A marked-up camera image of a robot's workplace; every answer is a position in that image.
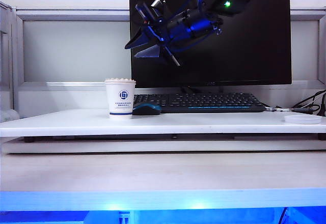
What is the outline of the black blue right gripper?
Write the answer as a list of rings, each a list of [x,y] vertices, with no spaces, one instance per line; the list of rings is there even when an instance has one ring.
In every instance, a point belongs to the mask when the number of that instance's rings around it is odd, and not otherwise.
[[[190,48],[190,41],[204,36],[204,15],[198,9],[185,9],[172,16],[167,14],[169,9],[164,2],[153,2],[151,6],[140,2],[135,9],[143,23],[125,49],[151,44],[135,53],[135,58],[164,57],[181,66],[175,53]]]

